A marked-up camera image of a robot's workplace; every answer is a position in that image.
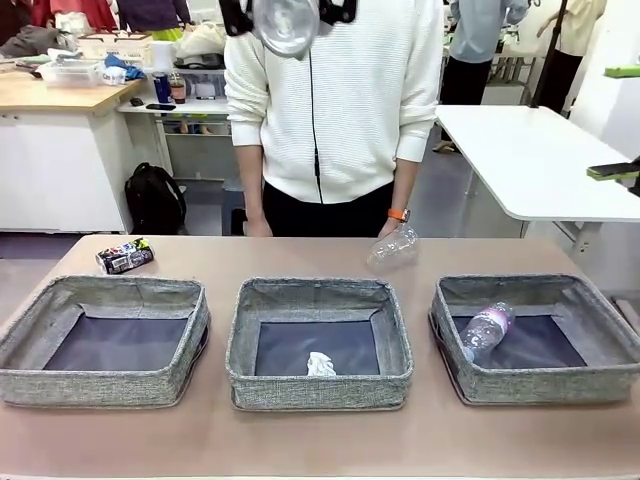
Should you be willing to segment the person's left hand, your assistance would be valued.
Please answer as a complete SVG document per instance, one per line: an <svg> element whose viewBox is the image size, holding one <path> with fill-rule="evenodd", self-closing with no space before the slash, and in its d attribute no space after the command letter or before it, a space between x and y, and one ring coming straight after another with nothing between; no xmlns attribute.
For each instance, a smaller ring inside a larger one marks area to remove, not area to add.
<svg viewBox="0 0 640 480"><path fill-rule="evenodd" d="M405 224L404 221L388 217L378 234L378 239L383 240Z"/></svg>

